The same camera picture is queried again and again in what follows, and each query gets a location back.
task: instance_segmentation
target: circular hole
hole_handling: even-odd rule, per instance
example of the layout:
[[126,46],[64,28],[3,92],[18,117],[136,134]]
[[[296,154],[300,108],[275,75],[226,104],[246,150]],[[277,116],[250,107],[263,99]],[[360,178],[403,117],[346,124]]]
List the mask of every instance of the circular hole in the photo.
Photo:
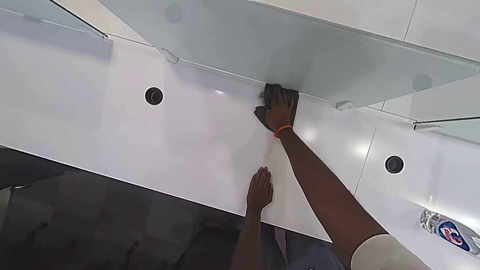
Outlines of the circular hole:
[[149,104],[158,105],[163,100],[163,93],[156,87],[151,87],[145,92],[145,99]]
[[398,156],[391,156],[385,161],[385,168],[389,173],[399,173],[403,169],[403,159]]

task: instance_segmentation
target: orange thread bracelet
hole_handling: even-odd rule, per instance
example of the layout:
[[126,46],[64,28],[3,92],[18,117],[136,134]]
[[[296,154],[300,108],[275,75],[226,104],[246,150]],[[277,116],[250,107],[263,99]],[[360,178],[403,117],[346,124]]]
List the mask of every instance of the orange thread bracelet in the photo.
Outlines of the orange thread bracelet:
[[278,133],[279,133],[280,131],[286,129],[286,128],[289,128],[289,127],[293,128],[292,125],[283,125],[283,126],[279,127],[279,128],[275,131],[275,133],[273,133],[273,137],[278,138]]

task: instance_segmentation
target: white sleeve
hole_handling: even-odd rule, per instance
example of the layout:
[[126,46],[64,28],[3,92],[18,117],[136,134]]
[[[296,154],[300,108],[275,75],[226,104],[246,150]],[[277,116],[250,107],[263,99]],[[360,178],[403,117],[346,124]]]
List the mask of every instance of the white sleeve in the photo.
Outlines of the white sleeve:
[[431,270],[395,237],[380,234],[367,239],[353,253],[352,270]]

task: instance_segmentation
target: fingers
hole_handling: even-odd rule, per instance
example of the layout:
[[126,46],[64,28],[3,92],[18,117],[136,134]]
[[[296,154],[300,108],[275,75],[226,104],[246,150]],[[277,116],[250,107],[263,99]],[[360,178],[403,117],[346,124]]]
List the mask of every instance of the fingers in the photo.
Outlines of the fingers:
[[263,186],[264,182],[265,182],[265,178],[267,177],[268,175],[268,169],[267,167],[263,168],[262,170],[262,173],[260,174],[260,180],[259,180],[259,185],[260,186]]
[[262,175],[262,171],[263,171],[263,168],[260,167],[258,169],[258,172],[255,174],[255,180],[253,181],[253,185],[258,185],[258,183],[260,181],[260,176]]
[[287,94],[285,93],[285,91],[282,91],[282,104],[287,104],[287,102]]
[[267,171],[267,176],[265,177],[265,180],[264,180],[264,182],[263,182],[263,187],[264,187],[264,188],[267,188],[267,187],[269,187],[269,185],[270,185],[270,178],[272,177],[272,173],[269,172],[268,169],[265,170],[265,171]]
[[293,98],[291,98],[291,99],[288,101],[288,110],[289,110],[289,111],[292,111],[292,109],[293,109],[293,102],[294,102]]
[[273,200],[273,184],[270,183],[270,185],[268,186],[268,201],[269,203],[271,203]]
[[250,186],[253,186],[253,183],[255,183],[255,177],[257,176],[257,174],[254,174],[252,176],[252,180],[250,181]]
[[279,105],[283,104],[283,96],[281,91],[276,93],[276,103]]

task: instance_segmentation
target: bottle label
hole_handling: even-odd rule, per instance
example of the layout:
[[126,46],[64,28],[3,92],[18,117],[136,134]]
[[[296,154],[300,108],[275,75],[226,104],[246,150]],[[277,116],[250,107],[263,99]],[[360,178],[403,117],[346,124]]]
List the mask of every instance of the bottle label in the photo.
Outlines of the bottle label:
[[447,240],[448,242],[455,244],[456,246],[460,247],[465,251],[470,251],[470,247],[465,242],[453,222],[446,221],[440,224],[440,226],[438,226],[438,233],[443,239]]

